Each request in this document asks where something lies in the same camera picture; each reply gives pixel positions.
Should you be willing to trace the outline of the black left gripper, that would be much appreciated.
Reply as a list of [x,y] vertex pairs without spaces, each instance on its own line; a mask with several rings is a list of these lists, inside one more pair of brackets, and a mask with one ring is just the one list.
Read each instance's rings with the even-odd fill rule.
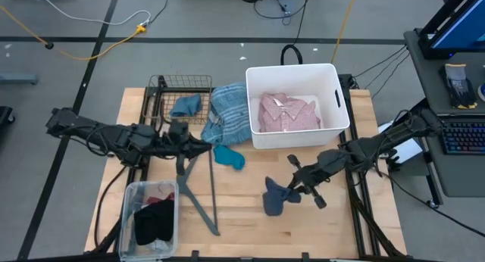
[[158,158],[176,157],[175,145],[180,148],[201,148],[198,150],[183,151],[177,156],[177,175],[188,175],[195,166],[198,157],[211,150],[211,144],[197,139],[189,131],[189,124],[172,120],[168,132],[151,129],[152,134],[149,154]]

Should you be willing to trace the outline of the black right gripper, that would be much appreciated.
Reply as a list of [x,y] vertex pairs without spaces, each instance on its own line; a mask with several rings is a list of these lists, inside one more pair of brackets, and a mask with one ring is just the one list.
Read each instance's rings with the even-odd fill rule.
[[[316,188],[314,186],[302,185],[302,181],[299,178],[302,165],[298,158],[294,154],[289,154],[287,158],[296,168],[288,188],[299,194],[311,195],[319,209],[325,208],[327,203]],[[340,172],[341,169],[345,167],[346,163],[347,153],[341,150],[327,150],[321,152],[317,156],[317,162],[315,164],[304,166],[303,169],[314,182],[323,182]]]

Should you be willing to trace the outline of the navy blue cloth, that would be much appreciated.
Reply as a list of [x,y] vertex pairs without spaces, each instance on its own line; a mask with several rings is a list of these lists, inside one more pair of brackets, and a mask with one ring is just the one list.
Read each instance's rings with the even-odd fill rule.
[[272,178],[265,178],[266,192],[262,194],[264,212],[270,217],[280,216],[286,201],[298,204],[301,195],[294,189],[278,185]]

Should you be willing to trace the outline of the blue beanie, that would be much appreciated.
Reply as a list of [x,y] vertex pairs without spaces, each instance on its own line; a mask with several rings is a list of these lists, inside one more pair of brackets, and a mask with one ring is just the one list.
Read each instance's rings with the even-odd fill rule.
[[202,97],[200,94],[180,97],[175,101],[170,111],[172,117],[194,117],[202,110]]

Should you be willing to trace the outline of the teal sock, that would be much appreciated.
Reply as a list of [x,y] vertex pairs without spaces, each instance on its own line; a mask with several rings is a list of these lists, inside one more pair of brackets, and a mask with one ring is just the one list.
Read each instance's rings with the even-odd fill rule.
[[246,160],[242,154],[226,146],[217,145],[213,148],[214,160],[218,164],[231,166],[234,170],[244,168]]

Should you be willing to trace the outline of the maroon cloth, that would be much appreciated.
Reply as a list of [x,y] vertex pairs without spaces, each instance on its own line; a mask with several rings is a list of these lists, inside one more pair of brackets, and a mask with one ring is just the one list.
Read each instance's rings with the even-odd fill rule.
[[165,197],[164,199],[150,196],[147,199],[146,204],[147,205],[151,205],[151,204],[171,204],[171,205],[173,205],[174,200],[175,200],[175,193],[172,192],[167,197]]

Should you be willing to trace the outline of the pink checked shirt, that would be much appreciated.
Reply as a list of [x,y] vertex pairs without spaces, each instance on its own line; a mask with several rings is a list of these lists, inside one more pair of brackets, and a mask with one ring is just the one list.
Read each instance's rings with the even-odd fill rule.
[[285,93],[263,94],[259,104],[260,133],[316,130],[321,120],[316,102],[287,96]]

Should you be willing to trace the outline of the black beanie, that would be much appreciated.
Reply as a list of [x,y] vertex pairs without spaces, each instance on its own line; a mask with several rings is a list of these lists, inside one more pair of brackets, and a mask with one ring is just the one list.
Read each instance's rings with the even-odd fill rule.
[[135,238],[138,245],[154,240],[170,241],[174,236],[174,200],[150,204],[134,214]]

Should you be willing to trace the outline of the white plastic bin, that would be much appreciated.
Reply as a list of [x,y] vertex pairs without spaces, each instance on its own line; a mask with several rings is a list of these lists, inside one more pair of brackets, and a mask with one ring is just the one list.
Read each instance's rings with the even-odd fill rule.
[[[257,149],[326,145],[350,125],[336,68],[332,64],[250,67],[246,70],[252,143]],[[260,133],[258,110],[263,94],[285,93],[316,102],[321,128],[316,130]]]

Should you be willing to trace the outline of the black desk leg bar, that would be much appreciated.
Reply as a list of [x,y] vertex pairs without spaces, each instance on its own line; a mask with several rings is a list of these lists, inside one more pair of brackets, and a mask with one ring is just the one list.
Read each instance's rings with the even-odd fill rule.
[[411,108],[412,113],[419,113],[422,110],[430,110],[430,105],[426,98],[421,99],[417,104],[415,104]]

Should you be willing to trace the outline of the grey keyboard tray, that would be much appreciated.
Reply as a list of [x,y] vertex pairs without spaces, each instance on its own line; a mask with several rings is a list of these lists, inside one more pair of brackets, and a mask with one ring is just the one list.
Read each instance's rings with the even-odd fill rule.
[[485,198],[485,155],[443,152],[442,126],[448,120],[485,120],[485,116],[433,117],[427,123],[426,143],[443,193],[450,198]]

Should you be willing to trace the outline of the grey desk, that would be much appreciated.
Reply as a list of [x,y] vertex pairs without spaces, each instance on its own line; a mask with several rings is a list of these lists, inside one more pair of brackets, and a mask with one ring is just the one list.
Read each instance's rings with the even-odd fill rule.
[[479,86],[485,83],[485,52],[459,52],[449,60],[427,60],[424,58],[418,45],[418,34],[415,31],[406,31],[403,33],[403,36],[427,103],[436,114],[440,116],[485,115],[485,102],[480,98],[477,98],[478,104],[476,108],[454,108],[445,82],[439,75],[439,69],[445,63],[466,64],[466,76],[471,81],[474,94],[477,94]]

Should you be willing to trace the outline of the black keyboard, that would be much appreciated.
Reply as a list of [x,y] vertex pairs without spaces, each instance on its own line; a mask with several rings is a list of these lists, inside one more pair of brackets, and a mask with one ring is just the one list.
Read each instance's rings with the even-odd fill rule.
[[485,120],[448,120],[441,132],[443,152],[485,155]]

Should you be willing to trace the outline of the grey furniture base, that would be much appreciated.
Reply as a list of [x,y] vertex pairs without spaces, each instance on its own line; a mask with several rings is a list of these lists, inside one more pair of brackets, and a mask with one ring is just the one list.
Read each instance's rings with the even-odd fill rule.
[[38,83],[38,78],[32,74],[22,74],[22,73],[0,73],[0,83],[29,83],[31,85],[36,85]]

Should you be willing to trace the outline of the computer monitor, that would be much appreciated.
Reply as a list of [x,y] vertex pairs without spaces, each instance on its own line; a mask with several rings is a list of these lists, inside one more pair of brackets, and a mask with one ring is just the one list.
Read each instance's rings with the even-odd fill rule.
[[485,0],[447,0],[418,31],[418,45],[428,60],[485,52]]

